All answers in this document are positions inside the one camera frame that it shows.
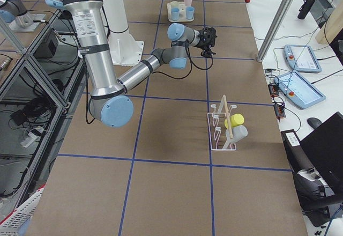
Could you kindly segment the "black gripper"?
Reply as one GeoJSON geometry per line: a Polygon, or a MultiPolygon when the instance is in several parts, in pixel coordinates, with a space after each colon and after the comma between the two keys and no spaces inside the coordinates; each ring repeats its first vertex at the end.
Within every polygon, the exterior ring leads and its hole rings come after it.
{"type": "Polygon", "coordinates": [[[200,49],[202,49],[201,56],[202,57],[208,57],[208,54],[210,56],[214,56],[216,53],[211,50],[212,47],[214,47],[213,42],[200,42],[199,43],[200,49]]]}

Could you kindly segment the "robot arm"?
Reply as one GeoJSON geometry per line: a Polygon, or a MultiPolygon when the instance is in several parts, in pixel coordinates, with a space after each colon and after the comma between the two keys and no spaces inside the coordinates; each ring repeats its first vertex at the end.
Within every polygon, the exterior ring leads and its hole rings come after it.
{"type": "Polygon", "coordinates": [[[205,27],[199,31],[173,23],[167,35],[170,48],[157,48],[145,60],[116,76],[113,54],[127,57],[138,48],[128,31],[123,0],[45,0],[52,7],[71,13],[79,40],[79,52],[87,65],[92,82],[88,107],[92,116],[103,124],[118,128],[129,122],[133,103],[126,93],[136,87],[163,64],[183,69],[189,47],[202,50],[202,56],[212,57],[216,31],[205,27]]]}

